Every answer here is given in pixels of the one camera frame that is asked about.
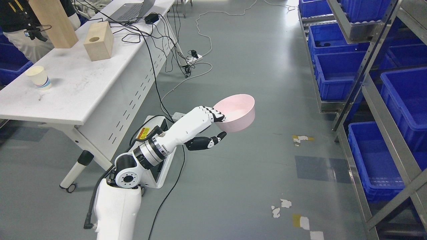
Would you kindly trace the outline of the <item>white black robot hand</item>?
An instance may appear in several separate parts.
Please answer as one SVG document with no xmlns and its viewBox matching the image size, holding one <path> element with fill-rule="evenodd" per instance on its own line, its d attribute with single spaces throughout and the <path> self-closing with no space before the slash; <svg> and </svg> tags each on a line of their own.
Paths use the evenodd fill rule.
<svg viewBox="0 0 427 240">
<path fill-rule="evenodd" d="M 156 138 L 164 151 L 170 152 L 178 145 L 184 145 L 189 151 L 210 149 L 223 140 L 227 133 L 220 132 L 212 137 L 197 135 L 212 123 L 223 122 L 225 115 L 211 107 L 198 106 L 176 121 L 162 136 Z"/>
</svg>

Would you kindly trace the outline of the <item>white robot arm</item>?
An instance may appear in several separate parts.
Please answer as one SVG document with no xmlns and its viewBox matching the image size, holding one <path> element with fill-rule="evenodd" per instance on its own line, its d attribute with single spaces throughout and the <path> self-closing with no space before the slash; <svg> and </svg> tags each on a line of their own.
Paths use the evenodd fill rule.
<svg viewBox="0 0 427 240">
<path fill-rule="evenodd" d="M 170 131 L 154 128 L 136 139 L 98 179 L 84 220 L 98 240 L 132 240 L 143 192 L 163 187 L 177 144 Z"/>
</svg>

